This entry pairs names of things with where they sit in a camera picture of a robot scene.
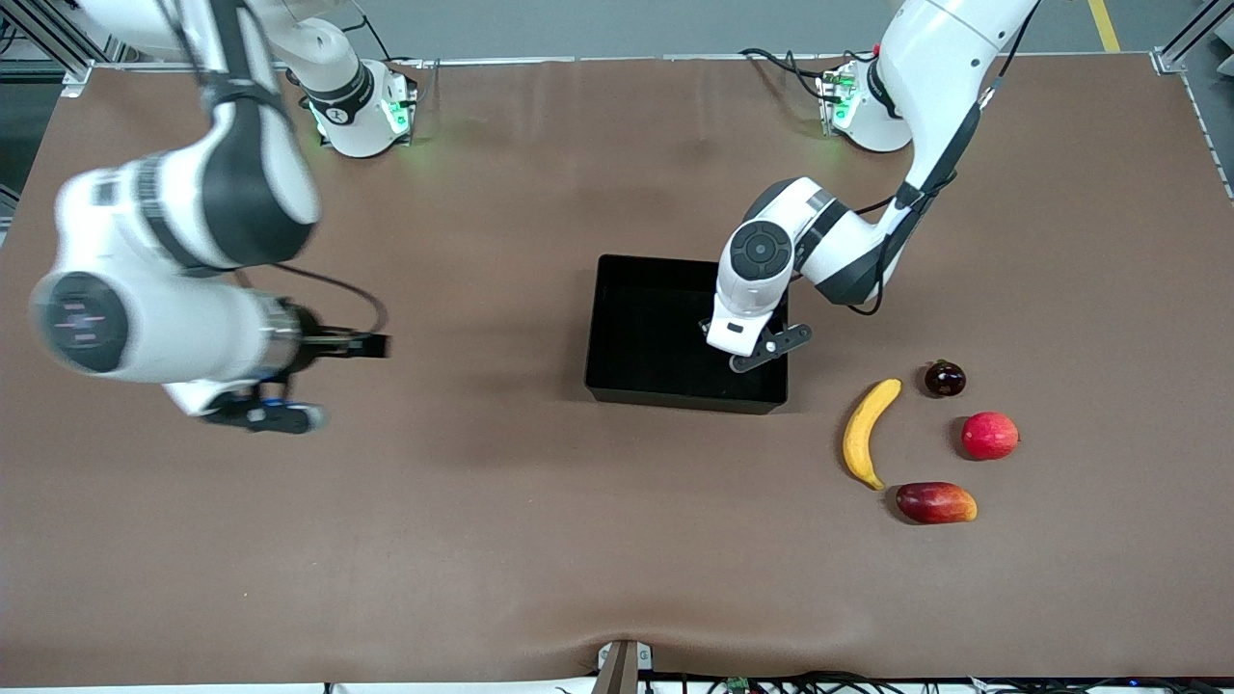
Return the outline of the red yellow mango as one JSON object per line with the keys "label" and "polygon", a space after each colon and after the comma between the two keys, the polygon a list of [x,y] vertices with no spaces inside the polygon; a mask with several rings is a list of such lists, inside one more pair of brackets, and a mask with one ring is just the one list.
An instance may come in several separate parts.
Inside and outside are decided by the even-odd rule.
{"label": "red yellow mango", "polygon": [[979,505],[972,495],[949,482],[900,485],[895,503],[900,512],[914,524],[960,524],[979,517]]}

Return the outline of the yellow banana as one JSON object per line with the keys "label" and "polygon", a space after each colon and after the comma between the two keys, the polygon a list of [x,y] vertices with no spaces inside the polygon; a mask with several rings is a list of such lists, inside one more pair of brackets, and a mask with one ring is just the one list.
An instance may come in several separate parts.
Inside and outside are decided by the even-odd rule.
{"label": "yellow banana", "polygon": [[886,379],[872,384],[847,419],[842,437],[842,457],[847,473],[872,491],[884,491],[885,483],[875,470],[872,461],[872,430],[886,410],[900,398],[902,382]]}

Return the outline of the brown bar with metal bracket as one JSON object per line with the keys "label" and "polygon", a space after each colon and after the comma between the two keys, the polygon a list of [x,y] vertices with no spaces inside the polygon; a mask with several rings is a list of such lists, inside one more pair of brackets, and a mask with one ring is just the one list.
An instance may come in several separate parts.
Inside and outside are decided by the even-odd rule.
{"label": "brown bar with metal bracket", "polygon": [[598,675],[591,694],[654,694],[653,650],[648,643],[615,640],[598,651]]}

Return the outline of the silver table edge rail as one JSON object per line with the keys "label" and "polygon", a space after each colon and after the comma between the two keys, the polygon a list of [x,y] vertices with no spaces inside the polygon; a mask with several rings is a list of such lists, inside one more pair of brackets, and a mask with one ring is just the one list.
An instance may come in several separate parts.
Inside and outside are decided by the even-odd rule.
{"label": "silver table edge rail", "polygon": [[[1022,52],[1019,54],[1032,56],[1032,57],[1080,57],[1080,56],[1113,56],[1114,53],[1106,53],[1103,51],[1088,51],[1088,52]],[[796,58],[802,62],[835,62],[842,59],[842,53],[818,53],[818,54],[797,54]],[[471,58],[471,59],[392,59],[387,61],[389,65],[397,67],[413,67],[413,69],[420,69],[420,67],[496,67],[496,65],[542,65],[543,63],[560,63],[560,65],[566,65],[568,63],[578,62],[631,62],[631,61],[668,61],[668,62],[682,62],[682,61],[739,61],[749,58],[749,56],[740,56],[738,53],[724,53],[724,54],[661,54],[661,56],[633,56],[633,57],[578,57],[578,56],[533,56],[533,57],[517,57],[517,58]],[[146,61],[146,62],[99,62],[90,59],[88,61],[88,73],[90,70],[99,69],[114,69],[114,70],[133,70],[133,73],[189,73],[190,65],[188,63],[176,63],[167,61]]]}

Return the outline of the large table cover mat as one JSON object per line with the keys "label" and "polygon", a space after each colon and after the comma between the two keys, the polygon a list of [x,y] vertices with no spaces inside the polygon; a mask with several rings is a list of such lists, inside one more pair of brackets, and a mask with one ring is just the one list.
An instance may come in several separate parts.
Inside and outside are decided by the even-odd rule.
{"label": "large table cover mat", "polygon": [[[184,416],[72,373],[28,296],[67,177],[204,133],[184,74],[58,98],[0,249],[0,687],[549,680],[603,642],[661,669],[879,680],[1234,675],[1234,205],[1178,78],[1022,57],[884,307],[808,282],[789,404],[595,401],[601,254],[716,261],[768,184],[850,205],[903,153],[808,133],[742,61],[441,67],[415,143],[313,144],[301,265],[379,295],[387,361],[320,361],[311,435]],[[955,361],[967,387],[933,398]],[[872,384],[884,491],[842,437]],[[971,414],[1021,433],[974,461]],[[895,493],[969,491],[914,524]]]}

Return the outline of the black plastic box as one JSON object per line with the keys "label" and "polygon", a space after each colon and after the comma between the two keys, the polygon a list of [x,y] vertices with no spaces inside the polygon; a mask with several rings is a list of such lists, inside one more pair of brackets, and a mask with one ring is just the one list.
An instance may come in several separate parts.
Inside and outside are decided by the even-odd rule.
{"label": "black plastic box", "polygon": [[714,262],[601,254],[582,383],[598,401],[768,414],[789,403],[789,361],[733,372],[706,342]]}

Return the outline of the aluminium frame extrusion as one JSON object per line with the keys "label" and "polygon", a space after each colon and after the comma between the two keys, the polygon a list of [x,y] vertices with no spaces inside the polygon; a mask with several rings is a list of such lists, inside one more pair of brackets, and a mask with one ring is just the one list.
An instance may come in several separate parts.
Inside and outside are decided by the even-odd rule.
{"label": "aluminium frame extrusion", "polygon": [[53,0],[0,0],[0,14],[31,40],[36,48],[60,67],[62,93],[77,98],[88,85],[93,67],[106,54],[88,32],[53,4]]}
{"label": "aluminium frame extrusion", "polygon": [[1150,59],[1159,75],[1182,73],[1190,51],[1234,14],[1234,0],[1199,0],[1195,14],[1183,23],[1167,43],[1156,44]]}

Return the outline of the round red fruit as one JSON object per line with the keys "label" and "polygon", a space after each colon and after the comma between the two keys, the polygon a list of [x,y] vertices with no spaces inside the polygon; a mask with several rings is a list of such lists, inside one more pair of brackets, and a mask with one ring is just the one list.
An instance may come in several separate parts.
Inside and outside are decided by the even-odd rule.
{"label": "round red fruit", "polygon": [[961,447],[974,461],[1003,461],[1019,442],[1019,430],[1004,412],[971,414],[960,432]]}

